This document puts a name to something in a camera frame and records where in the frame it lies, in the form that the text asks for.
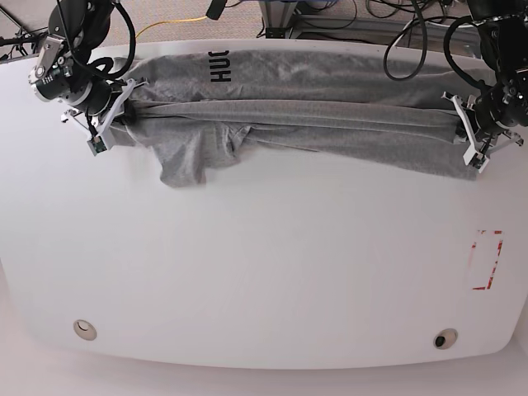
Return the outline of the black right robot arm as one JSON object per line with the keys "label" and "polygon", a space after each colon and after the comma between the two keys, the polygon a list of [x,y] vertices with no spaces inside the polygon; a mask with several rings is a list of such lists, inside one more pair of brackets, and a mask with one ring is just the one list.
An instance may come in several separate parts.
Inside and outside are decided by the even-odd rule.
{"label": "black right robot arm", "polygon": [[[127,25],[130,40],[125,63],[114,70],[114,60],[91,60],[92,51],[107,37],[111,14],[117,11]],[[97,155],[116,140],[111,125],[130,125],[136,113],[133,91],[147,81],[125,77],[134,61],[136,33],[130,15],[119,1],[57,1],[49,17],[48,35],[40,49],[29,83],[44,102],[61,101],[68,109],[61,121],[76,124]]]}

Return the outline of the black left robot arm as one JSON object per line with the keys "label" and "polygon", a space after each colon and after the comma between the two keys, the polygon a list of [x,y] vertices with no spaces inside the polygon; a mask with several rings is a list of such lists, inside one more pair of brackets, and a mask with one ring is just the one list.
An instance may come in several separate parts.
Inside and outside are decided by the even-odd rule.
{"label": "black left robot arm", "polygon": [[[510,144],[524,144],[512,128],[527,126],[527,2],[468,1],[467,5],[469,15],[447,28],[443,50],[452,70],[480,95],[466,101],[448,92],[442,97],[453,103],[464,127],[462,137],[469,142],[464,163],[482,171],[490,154]],[[474,79],[454,61],[450,39],[462,25],[478,30],[482,58],[495,72],[494,86]]]}

